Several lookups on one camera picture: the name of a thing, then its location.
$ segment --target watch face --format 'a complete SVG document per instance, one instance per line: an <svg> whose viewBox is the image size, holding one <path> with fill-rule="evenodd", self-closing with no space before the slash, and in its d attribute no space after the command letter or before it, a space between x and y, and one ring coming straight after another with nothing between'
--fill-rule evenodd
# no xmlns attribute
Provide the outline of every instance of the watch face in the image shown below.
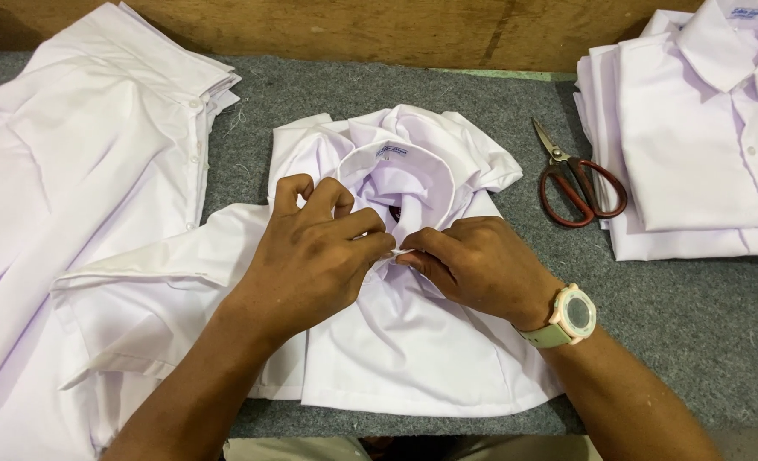
<svg viewBox="0 0 758 461"><path fill-rule="evenodd" d="M567 319L573 328L586 328L589 325L589 308L586 303L579 298L570 299L567 304Z"/></svg>

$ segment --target green watch strap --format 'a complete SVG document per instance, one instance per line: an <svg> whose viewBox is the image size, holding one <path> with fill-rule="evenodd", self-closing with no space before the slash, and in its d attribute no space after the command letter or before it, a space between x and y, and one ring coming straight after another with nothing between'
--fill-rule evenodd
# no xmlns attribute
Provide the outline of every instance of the green watch strap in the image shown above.
<svg viewBox="0 0 758 461"><path fill-rule="evenodd" d="M549 349L551 347L572 342L572 338L570 338L566 331L562 330L558 323L548 325L547 327L535 331L524 332L518 329L516 330L522 338L539 349Z"/></svg>

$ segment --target person's left hand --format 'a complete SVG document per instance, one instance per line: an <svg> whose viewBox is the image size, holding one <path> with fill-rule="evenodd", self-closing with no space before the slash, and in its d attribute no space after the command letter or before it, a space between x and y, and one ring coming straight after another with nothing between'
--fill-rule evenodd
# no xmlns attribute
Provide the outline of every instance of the person's left hand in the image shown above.
<svg viewBox="0 0 758 461"><path fill-rule="evenodd" d="M353 195L333 178L316 189L309 175L279 180L251 266L219 309L281 344L351 305L367 270L396 246L373 209L352 207Z"/></svg>

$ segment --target wooden wall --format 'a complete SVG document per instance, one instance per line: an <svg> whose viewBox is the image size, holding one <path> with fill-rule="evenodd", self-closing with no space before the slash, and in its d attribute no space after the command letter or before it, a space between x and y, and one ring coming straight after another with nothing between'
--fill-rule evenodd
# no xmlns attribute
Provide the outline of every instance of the wooden wall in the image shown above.
<svg viewBox="0 0 758 461"><path fill-rule="evenodd" d="M28 50L103 0L0 0L0 50ZM129 0L202 53L415 67L574 71L637 36L655 9L700 0Z"/></svg>

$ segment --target gray carpet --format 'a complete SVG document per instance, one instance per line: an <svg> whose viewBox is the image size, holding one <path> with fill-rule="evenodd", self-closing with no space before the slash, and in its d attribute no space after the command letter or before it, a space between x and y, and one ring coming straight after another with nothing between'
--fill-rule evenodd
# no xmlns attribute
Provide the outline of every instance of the gray carpet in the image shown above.
<svg viewBox="0 0 758 461"><path fill-rule="evenodd" d="M27 53L0 53L0 84ZM536 179L547 157L537 117L569 153L590 155L569 82L450 74L434 70L277 58L219 58L244 80L244 102L223 113L210 138L205 215L235 202L265 203L271 129L326 111L334 119L407 103L458 111L511 152L524 178L494 197L541 260L576 281L599 320L646 362L712 429L758 427L758 257L616 263L593 224L568 230L541 210ZM232 122L243 120L231 129ZM249 400L232 436L560 434L582 427L566 398L494 418L402 417Z"/></svg>

